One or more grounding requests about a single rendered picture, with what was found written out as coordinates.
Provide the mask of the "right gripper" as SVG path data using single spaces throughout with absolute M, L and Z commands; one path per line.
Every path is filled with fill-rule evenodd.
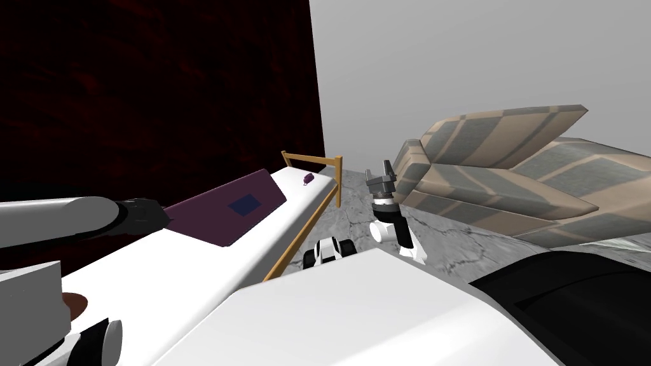
M 383 161 L 383 172 L 384 176 L 375 177 L 370 170 L 365 171 L 366 184 L 373 198 L 392 198 L 395 192 L 394 182 L 397 179 L 392 164 L 387 159 Z

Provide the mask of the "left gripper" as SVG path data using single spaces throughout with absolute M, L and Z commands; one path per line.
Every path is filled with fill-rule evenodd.
M 172 219 L 156 201 L 146 198 L 130 200 L 130 234 L 151 234 L 166 228 Z

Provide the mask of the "dark purple blanket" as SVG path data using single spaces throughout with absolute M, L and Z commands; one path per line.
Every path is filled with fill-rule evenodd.
M 286 202 L 266 169 L 165 209 L 167 229 L 228 247 Z

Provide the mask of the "brown round object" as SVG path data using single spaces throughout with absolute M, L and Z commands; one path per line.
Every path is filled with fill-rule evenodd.
M 62 299 L 69 308 L 71 321 L 77 319 L 88 306 L 87 298 L 81 294 L 62 292 Z

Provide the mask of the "beige grey checked sofa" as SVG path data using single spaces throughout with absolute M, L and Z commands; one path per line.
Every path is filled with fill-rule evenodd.
M 462 114 L 404 142 L 395 200 L 541 247 L 651 233 L 651 158 L 565 137 L 587 109 Z

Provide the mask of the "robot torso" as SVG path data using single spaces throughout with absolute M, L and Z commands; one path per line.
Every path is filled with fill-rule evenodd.
M 488 295 L 368 250 L 240 289 L 154 366 L 564 366 Z

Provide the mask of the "white bed with wooden frame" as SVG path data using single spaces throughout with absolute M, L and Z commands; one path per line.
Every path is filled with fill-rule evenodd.
M 304 170 L 270 173 L 286 202 L 228 247 L 165 228 L 64 276 L 64 292 L 88 300 L 72 332 L 120 320 L 117 366 L 154 366 L 230 294 L 280 276 L 330 201 L 341 199 L 341 156 L 300 160 L 331 165 L 335 175 L 316 173 L 304 186 Z

